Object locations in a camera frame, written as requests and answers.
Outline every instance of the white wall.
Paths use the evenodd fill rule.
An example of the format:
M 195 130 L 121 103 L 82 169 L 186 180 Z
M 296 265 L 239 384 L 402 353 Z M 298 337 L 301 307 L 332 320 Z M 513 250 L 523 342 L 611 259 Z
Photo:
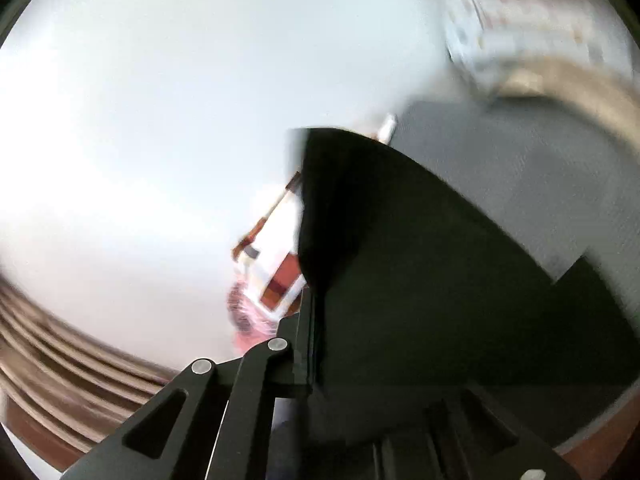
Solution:
M 458 99 L 438 0 L 34 0 L 0 49 L 0 264 L 175 368 L 234 356 L 230 250 L 290 127 Z

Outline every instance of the blurry object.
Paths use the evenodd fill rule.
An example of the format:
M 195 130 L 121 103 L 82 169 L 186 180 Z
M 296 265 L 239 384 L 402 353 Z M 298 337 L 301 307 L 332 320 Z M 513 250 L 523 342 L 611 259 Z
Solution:
M 616 140 L 554 100 L 500 99 L 490 106 L 415 103 L 401 116 L 391 146 L 480 208 L 554 279 L 587 253 L 640 334 L 640 166 Z M 586 412 L 571 391 L 544 410 L 525 398 L 530 414 L 518 416 L 552 436 L 540 426 L 545 413 L 559 413 L 549 428 L 571 431 L 556 433 L 556 451 L 595 480 L 640 420 L 639 387 L 640 381 L 626 392 L 603 388 L 591 412 L 596 418 L 582 428 L 587 416 L 573 427 L 562 421 Z
M 482 92 L 541 57 L 634 78 L 632 38 L 606 0 L 446 0 L 444 27 L 452 62 Z
M 397 123 L 395 115 L 387 114 L 378 131 L 368 137 L 388 144 Z M 296 172 L 275 204 L 232 251 L 236 282 L 227 307 L 237 330 L 236 347 L 242 353 L 273 337 L 280 320 L 300 308 L 306 282 L 297 256 L 299 191 Z
M 3 417 L 55 468 L 113 433 L 173 376 L 76 332 L 0 282 Z
M 597 70 L 560 58 L 529 60 L 498 87 L 508 96 L 547 96 L 590 117 L 640 154 L 640 96 Z
M 446 0 L 444 28 L 475 91 L 560 100 L 640 153 L 640 56 L 607 0 Z

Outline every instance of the wooden surface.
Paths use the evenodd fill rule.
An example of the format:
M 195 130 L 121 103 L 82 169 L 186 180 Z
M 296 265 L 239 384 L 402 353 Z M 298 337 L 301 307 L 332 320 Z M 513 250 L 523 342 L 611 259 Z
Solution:
M 562 456 L 584 480 L 602 478 L 640 423 L 640 394 L 632 396 L 602 427 Z
M 0 388 L 9 429 L 66 469 L 175 375 L 85 336 L 0 282 Z

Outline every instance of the silver screw head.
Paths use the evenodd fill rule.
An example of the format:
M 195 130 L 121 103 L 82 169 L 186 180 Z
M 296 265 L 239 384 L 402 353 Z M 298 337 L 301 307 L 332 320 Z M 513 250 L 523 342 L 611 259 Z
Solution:
M 284 350 L 287 347 L 287 340 L 281 337 L 276 337 L 269 341 L 267 346 L 269 347 L 269 350 L 273 350 L 274 352 Z
M 211 361 L 209 361 L 208 359 L 198 359 L 191 365 L 191 371 L 194 374 L 198 375 L 206 374 L 209 370 L 211 370 L 211 368 Z
M 545 480 L 546 473 L 542 469 L 528 469 L 520 477 L 520 480 Z

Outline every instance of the black plastic part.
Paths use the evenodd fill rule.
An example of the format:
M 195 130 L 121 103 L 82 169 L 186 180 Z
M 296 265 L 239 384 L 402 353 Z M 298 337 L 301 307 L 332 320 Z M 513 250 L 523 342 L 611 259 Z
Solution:
M 296 345 L 294 346 L 294 380 L 304 386 L 314 382 L 314 345 L 316 341 L 316 303 L 309 289 L 302 291 Z
M 63 475 L 75 479 L 197 478 L 204 476 L 228 398 L 216 366 L 182 371 Z
M 305 480 L 517 480 L 528 470 L 546 478 L 578 474 L 478 386 L 452 390 L 424 420 L 370 444 L 322 449 Z
M 242 359 L 207 480 L 264 478 L 274 403 L 274 396 L 264 391 L 264 380 L 270 361 L 290 353 L 290 345 L 281 350 L 268 345 L 253 347 Z

